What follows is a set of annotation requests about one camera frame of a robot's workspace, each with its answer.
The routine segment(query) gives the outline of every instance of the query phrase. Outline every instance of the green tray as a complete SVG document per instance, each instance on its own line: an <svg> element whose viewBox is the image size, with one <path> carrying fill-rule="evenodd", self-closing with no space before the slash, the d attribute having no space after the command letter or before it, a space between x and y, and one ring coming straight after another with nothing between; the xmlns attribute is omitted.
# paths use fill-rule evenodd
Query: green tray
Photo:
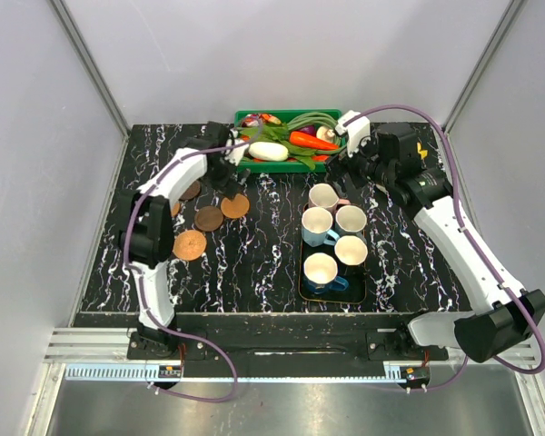
<svg viewBox="0 0 545 436"><path fill-rule="evenodd" d="M238 124L248 114L270 114L276 116L283 123L290 122L295 116L308 112L322 112L335 120L342 116L338 109L282 109L273 111L269 109L254 109L251 111L238 111L234 116L234 123ZM315 163L315 169L311 171L307 165L300 162L246 162L238 165L238 171L250 169L252 173L325 173L325 162Z"/></svg>

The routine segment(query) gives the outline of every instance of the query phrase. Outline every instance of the pink mug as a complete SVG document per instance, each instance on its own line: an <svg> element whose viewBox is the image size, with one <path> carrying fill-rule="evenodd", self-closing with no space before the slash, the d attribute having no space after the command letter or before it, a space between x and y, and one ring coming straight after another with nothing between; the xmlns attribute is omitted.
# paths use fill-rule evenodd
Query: pink mug
<svg viewBox="0 0 545 436"><path fill-rule="evenodd" d="M351 204L349 200L339 198L335 190L327 183L318 183L309 191L309 207L322 207L335 213L341 205Z"/></svg>

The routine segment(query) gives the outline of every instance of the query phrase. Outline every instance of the blue mug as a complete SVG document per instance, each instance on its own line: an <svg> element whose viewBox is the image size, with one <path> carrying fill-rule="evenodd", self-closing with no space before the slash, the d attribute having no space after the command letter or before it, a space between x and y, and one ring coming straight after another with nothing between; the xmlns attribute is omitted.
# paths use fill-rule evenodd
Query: blue mug
<svg viewBox="0 0 545 436"><path fill-rule="evenodd" d="M333 215L322 207L310 207L302 214L302 239L311 247L335 245L339 234L332 230Z"/></svg>
<svg viewBox="0 0 545 436"><path fill-rule="evenodd" d="M329 254L315 253L305 259L304 280L313 293L343 292L349 282L337 276L337 262Z"/></svg>

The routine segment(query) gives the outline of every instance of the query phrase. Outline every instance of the mug handle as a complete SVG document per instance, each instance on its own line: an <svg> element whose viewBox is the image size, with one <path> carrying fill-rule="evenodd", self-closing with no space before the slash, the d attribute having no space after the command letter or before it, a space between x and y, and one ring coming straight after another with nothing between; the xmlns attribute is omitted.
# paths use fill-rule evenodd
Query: mug handle
<svg viewBox="0 0 545 436"><path fill-rule="evenodd" d="M337 234L337 232L329 229L327 231L327 236L325 236L325 241L323 241L323 243L326 243L327 245L335 245L337 241L339 241L339 238L341 238L341 236Z"/></svg>
<svg viewBox="0 0 545 436"><path fill-rule="evenodd" d="M367 240L365 239L365 236L363 236L363 233L362 233L362 232L357 232L357 233L355 234L355 236L357 236L358 238L360 238L360 239L363 241L363 243L367 246Z"/></svg>
<svg viewBox="0 0 545 436"><path fill-rule="evenodd" d="M339 200L337 200L337 204L335 204L335 212L337 212L340 207L351 206L351 205L352 205L352 202L350 202L346 198L340 198Z"/></svg>
<svg viewBox="0 0 545 436"><path fill-rule="evenodd" d="M335 277L333 283L331 283L330 289L336 292L343 292L349 288L349 282L342 277Z"/></svg>

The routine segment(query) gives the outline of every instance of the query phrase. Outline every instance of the carrot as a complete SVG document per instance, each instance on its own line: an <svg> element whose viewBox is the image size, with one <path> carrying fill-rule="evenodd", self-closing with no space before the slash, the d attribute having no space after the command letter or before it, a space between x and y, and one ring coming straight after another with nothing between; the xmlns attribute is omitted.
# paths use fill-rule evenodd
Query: carrot
<svg viewBox="0 0 545 436"><path fill-rule="evenodd" d="M331 144L323 139L316 138L310 134L303 132L292 132L289 137L289 142L293 145L298 145L305 148L314 148L315 150L337 150L337 144Z"/></svg>

